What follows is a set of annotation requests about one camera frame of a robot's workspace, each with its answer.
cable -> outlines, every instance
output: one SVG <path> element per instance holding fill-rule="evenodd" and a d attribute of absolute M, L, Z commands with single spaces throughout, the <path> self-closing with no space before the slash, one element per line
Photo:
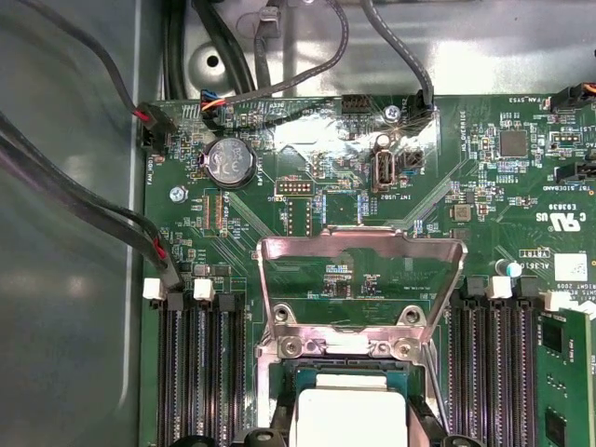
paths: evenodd
<path fill-rule="evenodd" d="M 266 87 L 266 88 L 259 88 L 256 91 L 251 93 L 244 93 L 241 95 L 231 96 L 225 99 L 227 104 L 236 104 L 239 102 L 255 100 L 257 98 L 262 98 L 263 96 L 270 96 L 274 93 L 278 93 L 279 91 L 287 90 L 288 88 L 292 88 L 297 86 L 298 84 L 304 82 L 306 79 L 310 79 L 313 76 L 319 75 L 330 68 L 332 68 L 337 62 L 339 62 L 342 57 L 344 56 L 345 49 L 347 48 L 347 40 L 349 37 L 349 25 L 347 23 L 347 17 L 345 16 L 345 12 L 342 7 L 339 5 L 337 0 L 325 0 L 327 4 L 333 9 L 337 17 L 339 18 L 341 25 L 342 25 L 342 36 L 339 43 L 339 48 L 335 54 L 326 62 L 323 62 L 321 65 L 316 67 L 310 68 L 300 74 L 297 74 L 295 77 L 288 79 L 287 81 L 282 81 L 274 86 Z"/>
<path fill-rule="evenodd" d="M 81 200 L 72 192 L 63 190 L 49 178 L 47 172 L 39 169 L 39 166 L 31 158 L 2 136 L 0 136 L 0 166 L 36 192 L 60 203 L 79 219 L 130 245 L 158 271 L 161 272 L 166 268 L 166 264 L 160 259 L 152 241 L 131 226 L 107 214 L 97 205 Z"/>
<path fill-rule="evenodd" d="M 94 203 L 111 212 L 119 214 L 127 219 L 132 220 L 138 224 L 151 238 L 154 239 L 160 236 L 159 229 L 156 225 L 146 217 L 138 212 L 120 207 L 101 196 L 89 191 L 83 185 L 75 182 L 69 176 L 64 174 L 56 165 L 54 165 L 35 145 L 27 140 L 27 138 L 8 120 L 8 118 L 0 111 L 0 132 L 4 133 L 7 139 L 20 151 L 37 163 L 41 169 L 45 170 L 48 175 L 52 177 L 62 189 L 70 190 L 77 194 L 81 199 Z"/>
<path fill-rule="evenodd" d="M 422 86 L 422 93 L 425 101 L 425 105 L 429 106 L 433 102 L 434 88 L 432 81 L 428 75 L 427 70 L 423 66 L 422 62 L 416 57 L 415 54 L 408 48 L 408 46 L 397 36 L 395 36 L 385 21 L 381 18 L 379 11 L 374 7 L 373 0 L 360 0 L 360 5 L 364 9 L 364 14 L 369 20 L 374 30 L 385 39 L 385 41 L 395 49 L 401 58 L 408 64 L 412 69 L 413 73 L 418 78 L 420 85 Z"/>
<path fill-rule="evenodd" d="M 186 100 L 184 84 L 184 15 L 185 0 L 171 0 L 168 35 L 168 72 L 170 95 L 173 100 Z"/>
<path fill-rule="evenodd" d="M 281 7 L 281 0 L 269 0 L 265 7 Z M 257 32 L 254 35 L 254 73 L 259 88 L 271 87 L 271 74 L 267 62 L 267 41 L 266 37 L 271 34 L 270 30 L 276 25 L 270 22 L 259 20 Z"/>
<path fill-rule="evenodd" d="M 209 0 L 193 0 L 193 8 L 222 59 L 232 88 L 237 94 L 255 90 L 244 52 L 240 44 Z"/>
<path fill-rule="evenodd" d="M 122 75 L 118 71 L 118 67 L 115 65 L 114 60 L 107 52 L 107 50 L 98 42 L 95 37 L 88 34 L 86 31 L 73 25 L 58 12 L 51 7 L 48 7 L 38 0 L 16 0 L 17 2 L 25 5 L 36 11 L 38 14 L 51 21 L 58 28 L 63 30 L 65 33 L 70 35 L 72 38 L 78 40 L 85 47 L 93 51 L 98 58 L 102 61 L 105 69 L 107 70 L 112 82 L 114 83 L 115 90 L 117 91 L 120 99 L 124 103 L 125 107 L 134 115 L 139 117 L 142 121 L 148 121 L 149 116 L 137 110 L 137 106 L 132 101 L 132 98 L 127 91 L 126 85 L 122 80 Z"/>

green circuit board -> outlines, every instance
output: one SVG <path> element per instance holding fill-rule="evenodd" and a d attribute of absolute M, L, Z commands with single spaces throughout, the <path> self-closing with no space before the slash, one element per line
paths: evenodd
<path fill-rule="evenodd" d="M 156 103 L 179 131 L 169 136 L 166 156 L 148 158 L 146 215 L 169 240 L 188 289 L 201 271 L 216 291 L 239 293 L 246 300 L 239 427 L 255 424 L 253 349 L 264 329 L 255 249 L 263 237 L 312 237 L 329 225 L 367 225 L 398 228 L 409 237 L 459 238 L 468 250 L 464 277 L 494 276 L 495 262 L 506 259 L 519 263 L 525 276 L 537 277 L 541 291 L 568 291 L 579 303 L 596 298 L 596 183 L 557 183 L 555 177 L 556 169 L 596 151 L 596 114 L 586 107 L 554 115 L 548 101 L 548 95 L 438 97 L 436 111 L 420 117 L 409 109 L 407 97 L 265 99 L 221 108 L 216 129 L 201 119 L 199 102 Z M 401 109 L 395 124 L 383 118 L 390 104 Z M 218 187 L 200 166 L 206 148 L 229 137 L 242 140 L 256 155 L 254 177 L 238 189 Z M 385 137 L 388 144 L 379 149 L 379 138 Z M 379 182 L 379 151 L 391 156 L 390 183 Z M 187 194 L 182 203 L 170 198 L 175 187 Z M 154 275 L 147 267 L 146 276 Z M 334 259 L 271 264 L 267 276 L 274 301 L 290 303 L 301 322 L 378 325 L 393 324 L 409 304 L 428 310 L 444 269 L 427 260 L 387 262 L 357 250 Z M 548 383 L 542 375 L 535 382 L 539 446 L 594 445 L 593 396 L 587 394 L 593 375 L 590 322 L 584 314 L 569 314 L 562 324 L 573 328 L 573 335 L 564 340 L 575 340 L 581 356 L 565 363 L 540 343 L 535 349 L 538 370 L 550 371 Z M 179 312 L 172 324 L 184 327 L 188 323 L 182 318 Z M 571 324 L 574 318 L 582 321 Z M 206 336 L 201 316 L 193 321 L 201 346 Z M 220 322 L 229 323 L 227 317 Z M 147 307 L 142 316 L 143 447 L 160 443 L 159 324 L 158 312 Z M 445 389 L 446 324 L 435 337 Z M 198 363 L 198 375 L 204 366 Z M 551 381 L 564 383 L 564 397 Z M 585 407 L 570 401 L 578 395 L 586 397 Z M 195 418 L 192 423 L 184 422 L 180 406 L 174 408 L 170 440 L 204 432 L 199 407 L 194 405 L 187 417 Z M 224 407 L 218 413 L 222 420 L 229 417 Z M 566 421 L 564 445 L 547 436 L 549 411 Z M 572 427 L 586 431 L 572 433 Z M 220 444 L 229 443 L 230 430 L 218 430 Z"/>

dimm slot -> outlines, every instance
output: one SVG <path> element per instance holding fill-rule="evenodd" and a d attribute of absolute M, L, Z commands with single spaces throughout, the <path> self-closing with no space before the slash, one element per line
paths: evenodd
<path fill-rule="evenodd" d="M 452 307 L 448 320 L 449 427 L 452 433 L 463 432 L 462 408 L 462 309 Z"/>
<path fill-rule="evenodd" d="M 462 376 L 464 432 L 475 439 L 485 440 L 487 434 L 486 414 L 486 344 L 484 321 L 486 311 L 482 307 L 462 312 Z"/>
<path fill-rule="evenodd" d="M 513 312 L 513 445 L 536 447 L 535 312 L 520 300 Z"/>
<path fill-rule="evenodd" d="M 493 301 L 486 319 L 488 338 L 488 445 L 511 447 L 511 309 L 502 301 Z"/>

capacitor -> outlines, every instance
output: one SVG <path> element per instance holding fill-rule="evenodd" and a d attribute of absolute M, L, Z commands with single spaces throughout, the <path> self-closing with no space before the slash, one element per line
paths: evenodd
<path fill-rule="evenodd" d="M 509 259 L 499 259 L 494 264 L 494 270 L 502 277 L 519 278 L 522 275 L 523 267 Z"/>
<path fill-rule="evenodd" d="M 205 149 L 199 166 L 221 188 L 237 189 L 254 177 L 257 155 L 238 138 L 221 138 Z"/>

small component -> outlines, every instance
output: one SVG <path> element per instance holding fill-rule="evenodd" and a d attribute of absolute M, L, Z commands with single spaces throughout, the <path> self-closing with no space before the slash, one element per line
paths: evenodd
<path fill-rule="evenodd" d="M 454 205 L 451 217 L 456 222 L 469 222 L 472 220 L 472 207 L 468 204 Z"/>
<path fill-rule="evenodd" d="M 242 140 L 221 138 L 207 147 L 198 164 L 219 187 L 237 189 L 254 177 L 257 156 Z"/>
<path fill-rule="evenodd" d="M 567 446 L 567 423 L 562 417 L 548 408 L 544 414 L 547 438 L 557 447 Z"/>
<path fill-rule="evenodd" d="M 401 110 L 397 105 L 388 105 L 383 109 L 383 119 L 386 123 L 395 124 L 400 121 Z"/>
<path fill-rule="evenodd" d="M 509 277 L 490 277 L 486 296 L 491 299 L 511 298 L 511 279 Z"/>
<path fill-rule="evenodd" d="M 215 304 L 220 312 L 237 312 L 240 310 L 240 297 L 235 293 L 217 293 Z"/>
<path fill-rule="evenodd" d="M 522 275 L 523 267 L 509 259 L 499 259 L 494 264 L 494 270 L 502 277 L 519 278 Z"/>
<path fill-rule="evenodd" d="M 528 136 L 525 130 L 502 130 L 499 133 L 501 156 L 527 156 Z"/>
<path fill-rule="evenodd" d="M 195 287 L 193 289 L 193 298 L 195 301 L 211 303 L 214 296 L 215 290 L 213 289 L 213 281 L 206 278 L 195 279 Z"/>
<path fill-rule="evenodd" d="M 180 270 L 180 273 L 192 273 L 193 263 L 178 263 L 178 269 Z"/>
<path fill-rule="evenodd" d="M 449 236 L 452 239 L 468 240 L 472 236 L 472 232 L 469 228 L 453 228 L 449 232 Z"/>
<path fill-rule="evenodd" d="M 206 264 L 195 264 L 195 267 L 193 268 L 193 275 L 196 277 L 208 277 L 209 266 Z"/>
<path fill-rule="evenodd" d="M 342 97 L 342 115 L 368 114 L 371 111 L 371 97 L 368 95 L 345 95 Z"/>
<path fill-rule="evenodd" d="M 142 297 L 145 300 L 164 301 L 166 299 L 166 291 L 162 287 L 161 279 L 145 278 L 142 282 Z"/>
<path fill-rule="evenodd" d="M 466 277 L 462 293 L 467 298 L 484 296 L 484 278 Z"/>
<path fill-rule="evenodd" d="M 544 308 L 548 312 L 559 312 L 571 306 L 571 293 L 568 291 L 547 291 L 544 295 Z"/>
<path fill-rule="evenodd" d="M 313 196 L 315 183 L 312 180 L 277 180 L 276 194 L 279 196 Z"/>
<path fill-rule="evenodd" d="M 562 354 L 562 327 L 556 319 L 543 319 L 542 346 Z"/>
<path fill-rule="evenodd" d="M 389 185 L 395 183 L 394 156 L 389 151 L 379 151 L 373 159 L 374 187 L 378 190 L 386 190 Z"/>
<path fill-rule="evenodd" d="M 347 281 L 338 280 L 335 282 L 335 296 L 340 298 L 347 297 Z"/>
<path fill-rule="evenodd" d="M 398 155 L 397 171 L 417 170 L 425 165 L 424 151 L 404 151 Z"/>
<path fill-rule="evenodd" d="M 550 97 L 550 111 L 557 114 L 561 110 L 573 110 L 596 101 L 594 87 L 590 83 L 582 83 L 575 87 L 564 88 Z"/>
<path fill-rule="evenodd" d="M 538 288 L 537 277 L 521 277 L 518 278 L 515 285 L 515 295 L 518 298 L 536 298 L 540 296 L 540 289 Z"/>
<path fill-rule="evenodd" d="M 212 265 L 210 267 L 210 277 L 229 277 L 232 274 L 232 267 L 229 265 Z"/>
<path fill-rule="evenodd" d="M 596 163 L 571 163 L 561 166 L 555 170 L 555 180 L 557 183 L 583 182 L 585 180 L 594 180 L 596 178 Z"/>
<path fill-rule="evenodd" d="M 168 293 L 168 311 L 175 312 L 188 308 L 186 296 L 182 291 L 171 291 Z"/>
<path fill-rule="evenodd" d="M 178 128 L 156 105 L 142 102 L 137 107 L 137 111 L 149 118 L 141 121 L 141 148 L 154 154 L 165 155 L 168 134 L 176 133 Z"/>

